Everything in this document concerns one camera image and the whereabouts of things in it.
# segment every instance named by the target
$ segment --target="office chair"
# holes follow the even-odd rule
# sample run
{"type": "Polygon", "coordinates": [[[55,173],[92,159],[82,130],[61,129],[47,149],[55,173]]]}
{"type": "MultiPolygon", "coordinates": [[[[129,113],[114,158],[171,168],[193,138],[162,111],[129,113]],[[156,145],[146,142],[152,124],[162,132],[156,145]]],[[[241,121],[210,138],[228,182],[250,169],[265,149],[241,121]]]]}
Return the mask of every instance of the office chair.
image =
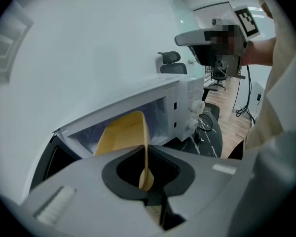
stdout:
{"type": "MultiPolygon", "coordinates": [[[[175,59],[173,53],[177,53],[177,52],[162,53],[163,54],[162,57],[166,61],[177,60],[177,59],[175,59]]],[[[184,63],[181,63],[181,62],[162,65],[160,67],[160,72],[161,73],[166,73],[166,74],[183,74],[183,75],[187,75],[186,65],[184,63]]],[[[202,101],[205,102],[207,94],[208,94],[208,92],[210,90],[217,91],[217,89],[215,87],[210,87],[210,86],[209,87],[204,87],[204,93],[203,93],[203,96],[202,96],[202,101]]],[[[213,114],[215,119],[218,121],[219,113],[220,113],[219,107],[217,105],[206,103],[206,102],[205,102],[205,107],[209,109],[209,111],[213,114]]]]}
{"type": "Polygon", "coordinates": [[[222,83],[220,83],[221,81],[226,80],[226,74],[224,74],[221,69],[218,68],[214,68],[211,74],[211,78],[216,80],[217,82],[212,84],[212,86],[216,86],[216,87],[222,87],[224,88],[224,90],[226,90],[226,88],[224,87],[224,85],[222,83]]]}

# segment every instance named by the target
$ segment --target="black marble table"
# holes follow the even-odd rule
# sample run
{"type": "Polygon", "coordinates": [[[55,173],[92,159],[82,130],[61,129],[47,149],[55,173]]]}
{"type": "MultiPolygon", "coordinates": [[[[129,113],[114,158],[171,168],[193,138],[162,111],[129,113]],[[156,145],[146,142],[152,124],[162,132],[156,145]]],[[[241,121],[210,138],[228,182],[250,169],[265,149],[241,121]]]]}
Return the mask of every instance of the black marble table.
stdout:
{"type": "Polygon", "coordinates": [[[222,155],[221,128],[209,108],[205,107],[203,114],[200,116],[199,126],[205,130],[212,127],[210,131],[198,127],[195,133],[183,142],[175,138],[163,146],[191,154],[220,158],[222,155]]]}

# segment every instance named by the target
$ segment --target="chair armrest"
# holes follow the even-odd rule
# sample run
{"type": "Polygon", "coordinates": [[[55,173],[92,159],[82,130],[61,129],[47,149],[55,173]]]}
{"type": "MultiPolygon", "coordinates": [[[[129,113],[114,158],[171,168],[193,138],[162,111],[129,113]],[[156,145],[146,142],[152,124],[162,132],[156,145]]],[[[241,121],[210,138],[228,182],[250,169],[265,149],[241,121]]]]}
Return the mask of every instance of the chair armrest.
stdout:
{"type": "Polygon", "coordinates": [[[213,90],[213,91],[218,91],[218,89],[216,87],[204,87],[204,93],[203,93],[203,97],[202,97],[202,101],[205,101],[206,97],[207,97],[207,94],[210,90],[213,90]]]}

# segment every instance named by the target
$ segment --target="person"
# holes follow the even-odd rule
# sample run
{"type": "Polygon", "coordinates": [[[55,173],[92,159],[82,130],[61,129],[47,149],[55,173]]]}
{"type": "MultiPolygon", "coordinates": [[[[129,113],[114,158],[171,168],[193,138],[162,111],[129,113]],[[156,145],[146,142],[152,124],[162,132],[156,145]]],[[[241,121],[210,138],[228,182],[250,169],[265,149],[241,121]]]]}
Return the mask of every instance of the person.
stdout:
{"type": "MultiPolygon", "coordinates": [[[[266,95],[281,78],[296,53],[296,33],[289,19],[275,0],[258,0],[266,15],[274,20],[275,37],[263,41],[249,41],[241,65],[259,64],[272,66],[266,95]]],[[[281,123],[266,97],[262,102],[256,124],[251,127],[244,140],[235,147],[228,158],[242,159],[243,152],[263,145],[283,131],[281,123]]]]}

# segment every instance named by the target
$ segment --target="yellow container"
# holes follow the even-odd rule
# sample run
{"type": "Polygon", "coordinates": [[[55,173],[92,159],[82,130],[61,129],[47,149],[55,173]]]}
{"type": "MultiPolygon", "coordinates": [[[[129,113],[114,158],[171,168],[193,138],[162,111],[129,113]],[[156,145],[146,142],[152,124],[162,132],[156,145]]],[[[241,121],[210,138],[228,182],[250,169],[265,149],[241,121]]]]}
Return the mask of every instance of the yellow container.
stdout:
{"type": "Polygon", "coordinates": [[[110,123],[104,130],[94,156],[103,155],[115,150],[144,145],[145,169],[143,170],[139,188],[148,191],[153,184],[154,177],[148,169],[149,130],[145,116],[140,111],[127,114],[110,123]]]}

